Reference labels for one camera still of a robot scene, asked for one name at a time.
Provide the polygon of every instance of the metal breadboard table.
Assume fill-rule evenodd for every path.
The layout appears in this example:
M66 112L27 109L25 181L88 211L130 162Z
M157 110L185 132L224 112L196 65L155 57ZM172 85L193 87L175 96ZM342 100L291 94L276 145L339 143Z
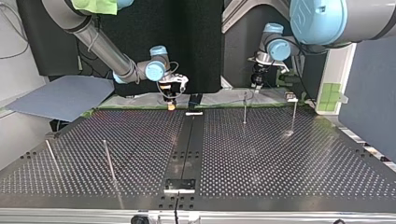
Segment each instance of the metal breadboard table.
M396 214L396 174L299 108L103 110L0 173L0 207ZM117 181L109 170L108 143ZM169 193L169 180L194 192Z

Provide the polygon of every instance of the green tape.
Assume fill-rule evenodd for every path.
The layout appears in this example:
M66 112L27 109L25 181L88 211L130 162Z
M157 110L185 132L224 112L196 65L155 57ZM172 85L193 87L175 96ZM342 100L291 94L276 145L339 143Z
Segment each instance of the green tape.
M318 110L333 112L341 97L341 84L324 83L320 95Z

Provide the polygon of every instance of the metal frame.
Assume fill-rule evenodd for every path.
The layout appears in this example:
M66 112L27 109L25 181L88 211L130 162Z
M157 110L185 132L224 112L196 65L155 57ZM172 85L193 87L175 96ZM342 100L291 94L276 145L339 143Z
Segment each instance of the metal frame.
M174 148L175 159L169 161L163 181L168 178L174 179L196 179L196 185L200 185L200 174L201 172L197 170L197 167L202 166L203 162L203 145L202 141L204 138L204 128L205 128L205 116L193 116L185 117L183 126L181 127L180 136L178 137L177 146ZM352 146L354 148L361 148L353 140L347 138L341 131L336 130L336 135L345 142L345 144ZM45 145L39 146L31 151L38 152L40 150L47 150ZM384 164L377 161L376 158L366 157L365 162L370 164L373 168L382 172L382 175L394 176L394 173L389 169L384 169ZM13 165L9 166L6 170L0 172L0 174L7 174L8 172L14 172L14 168L18 166L20 161L16 161ZM39 196L32 197L30 200L26 200L23 197L17 199L16 197L2 197L4 201L2 204L7 204L9 208L0 208L0 223L18 222L18 223L31 223L34 222L54 222L62 221L63 223L98 223L98 222L111 222L111 223L127 223L135 215L144 215L155 217L161 222L157 223L174 223L175 222L175 209L177 210L177 216L181 223L238 223L241 221L248 221L249 223L299 223L304 221L316 221L317 223L329 223L334 222L338 218L342 218L345 221L353 221L354 223L376 221L380 222L396 222L396 215L391 214L375 214L373 212L393 212L394 211L394 201L377 201L369 208L366 202L355 201L355 200L322 200L320 202L310 200L297 200L294 199L293 202L287 200L272 200L272 199L256 199L252 200L226 200L226 199L205 199L199 194L199 190L194 193L188 194L159 194L153 200L139 201L136 199L125 200L125 208L130 209L148 209L145 211L137 210L123 210L120 206L120 199L115 198L91 198L87 201L81 198L69 197L67 202L69 205L74 206L64 206L65 198L58 200L57 198L48 198L51 203L53 203L54 208L61 209L20 209L13 207L40 207L40 204L35 204L35 198L38 199ZM16 204L14 201L21 201L22 203ZM246 209L235 210L233 207L243 206ZM323 213L322 211L367 211L368 213Z
M288 0L233 0L223 12L222 32L227 33L245 14L259 5L274 7L286 19L290 19Z
M173 212L139 212L136 210L65 210L65 209L0 209L0 223L130 223L133 216L149 216L157 223L175 223ZM184 212L177 213L180 223L334 223L343 219L346 223L394 223L393 214L361 213L221 213Z

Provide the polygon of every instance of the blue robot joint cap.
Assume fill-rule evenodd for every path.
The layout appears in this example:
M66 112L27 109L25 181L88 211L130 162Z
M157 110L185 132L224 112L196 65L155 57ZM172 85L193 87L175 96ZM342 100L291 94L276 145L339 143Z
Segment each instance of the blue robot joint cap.
M160 61L153 61L146 66L146 77L151 81L160 81L165 72L165 65Z
M163 55L163 54L168 54L168 51L166 50L165 46L156 46L153 47L149 50L149 53L151 57L156 56L156 55Z

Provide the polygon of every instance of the small metal bracket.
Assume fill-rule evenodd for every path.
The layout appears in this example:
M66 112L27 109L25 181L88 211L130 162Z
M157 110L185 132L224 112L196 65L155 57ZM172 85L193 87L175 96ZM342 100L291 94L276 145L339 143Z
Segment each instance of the small metal bracket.
M291 91L285 92L285 98L286 98L286 101L288 101L288 103L298 102L297 96Z
M349 102L349 98L343 93L340 93L340 103L346 105Z
M167 179L164 193L195 193L195 179Z
M190 214L188 224L201 224L201 217L199 214Z

